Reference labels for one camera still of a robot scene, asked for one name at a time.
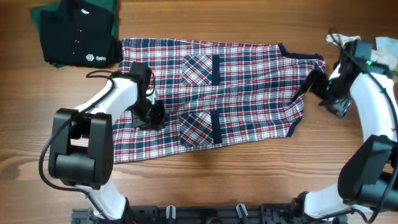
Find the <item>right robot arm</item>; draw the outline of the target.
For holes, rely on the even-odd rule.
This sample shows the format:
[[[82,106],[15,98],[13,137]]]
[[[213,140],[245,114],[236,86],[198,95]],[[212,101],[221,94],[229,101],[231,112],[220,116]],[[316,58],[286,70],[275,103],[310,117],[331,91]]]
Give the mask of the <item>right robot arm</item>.
[[[293,199],[295,223],[338,223],[358,213],[373,223],[381,212],[397,210],[397,103],[390,57],[359,37],[329,34],[340,56],[333,73],[312,71],[297,96],[310,91],[320,105],[342,117],[355,104],[363,144],[343,166],[337,183]]]

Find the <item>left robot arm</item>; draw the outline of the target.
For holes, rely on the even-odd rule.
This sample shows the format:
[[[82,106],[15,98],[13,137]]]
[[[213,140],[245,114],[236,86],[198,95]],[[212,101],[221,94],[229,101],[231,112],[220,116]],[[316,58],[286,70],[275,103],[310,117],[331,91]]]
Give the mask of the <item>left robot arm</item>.
[[[79,192],[89,201],[89,209],[74,211],[74,223],[137,223],[128,199],[111,179],[113,124],[130,109],[133,128],[163,127],[165,109],[155,76],[146,64],[134,62],[125,73],[96,70],[86,77],[105,78],[107,84],[85,104],[55,113],[52,135],[39,158],[40,178],[53,189]]]

